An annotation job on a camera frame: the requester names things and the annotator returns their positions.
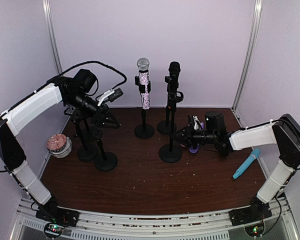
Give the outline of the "purple microphone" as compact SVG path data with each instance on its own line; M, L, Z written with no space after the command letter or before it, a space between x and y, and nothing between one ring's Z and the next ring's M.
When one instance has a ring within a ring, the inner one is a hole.
M189 150L190 153L196 154L199 151L199 149L200 149L200 146L197 145L196 147L191 146L188 150Z

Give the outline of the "black stand of purple microphone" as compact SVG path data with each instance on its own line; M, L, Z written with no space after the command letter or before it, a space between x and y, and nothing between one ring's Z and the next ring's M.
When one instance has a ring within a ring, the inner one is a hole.
M169 105L168 109L171 113L171 124L169 134L169 144L163 145L159 149L159 157L166 163L176 163L182 157L182 150L180 147L174 147L173 133L175 132L175 113L177 110L177 103L180 103L184 99L184 94L181 91L169 93Z

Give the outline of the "black stand of blue microphone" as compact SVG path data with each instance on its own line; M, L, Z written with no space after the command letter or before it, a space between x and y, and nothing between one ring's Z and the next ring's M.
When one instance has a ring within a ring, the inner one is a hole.
M87 116L77 110L70 115L70 121L75 128L75 137L79 138L81 142L81 146L77 150L77 157L82 162L92 161L99 152L98 147L92 143L96 139L94 130L97 128L89 126L87 118Z

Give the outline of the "black stand of rhinestone microphone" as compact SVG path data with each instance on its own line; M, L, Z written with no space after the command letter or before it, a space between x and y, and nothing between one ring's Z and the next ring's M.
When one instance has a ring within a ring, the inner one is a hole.
M135 77L135 84L138 86L137 80L138 80L138 76ZM134 129L135 136L140 138L140 139L151 138L154 135L154 132L155 132L154 127L152 125L148 124L147 121L146 121L147 110L145 110L141 107L141 120L142 120L142 123L137 125Z

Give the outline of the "rhinestone silver microphone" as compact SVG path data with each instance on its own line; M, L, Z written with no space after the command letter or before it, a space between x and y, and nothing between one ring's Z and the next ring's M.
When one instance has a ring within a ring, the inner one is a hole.
M140 92L141 106L144 110L148 110L150 108L151 91L149 74L150 61L145 57L141 57L137 60L136 65L138 67L137 85Z

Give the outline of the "blue microphone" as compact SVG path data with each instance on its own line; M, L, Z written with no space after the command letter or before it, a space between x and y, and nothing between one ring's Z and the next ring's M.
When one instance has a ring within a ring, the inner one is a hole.
M240 167L235 171L232 178L238 179L249 167L250 165L260 156L260 149L254 148L247 159L240 165Z

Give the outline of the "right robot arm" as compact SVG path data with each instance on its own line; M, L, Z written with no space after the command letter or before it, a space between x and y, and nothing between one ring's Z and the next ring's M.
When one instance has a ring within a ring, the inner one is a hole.
M188 115L187 126L171 133L173 140L187 148L212 144L217 152L226 157L234 151L263 145L277 145L279 161L251 199L246 210L249 220L256 221L268 210L268 203L280 194L300 165L300 125L288 113L276 120L240 128L228 132L224 115L208 111L202 124L196 115Z

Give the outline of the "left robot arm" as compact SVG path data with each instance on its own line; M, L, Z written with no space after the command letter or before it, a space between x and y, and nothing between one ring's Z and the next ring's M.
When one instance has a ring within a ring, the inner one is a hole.
M89 117L96 126L105 123L106 118L111 116L106 103L123 95L120 89L122 83L119 82L94 100L88 93L96 81L97 77L88 69L80 69L74 77L60 73L0 114L0 158L4 162L4 172L22 185L37 203L39 211L51 222L59 221L62 211L56 199L32 171L16 136L32 120L59 103L72 106Z

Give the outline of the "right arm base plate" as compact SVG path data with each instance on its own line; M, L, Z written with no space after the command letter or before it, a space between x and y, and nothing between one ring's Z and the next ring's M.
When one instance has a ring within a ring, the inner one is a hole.
M262 213L255 213L252 211L250 206L240 209L233 209L228 214L232 226L245 225L261 221L263 217L270 218L273 215L270 210L266 210Z

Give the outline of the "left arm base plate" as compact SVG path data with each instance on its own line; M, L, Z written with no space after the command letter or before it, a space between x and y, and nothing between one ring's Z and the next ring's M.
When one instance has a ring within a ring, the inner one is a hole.
M44 210L39 209L35 217L47 222L57 223L66 227L76 227L79 220L80 213L76 210L65 208L57 208L56 213L46 213Z

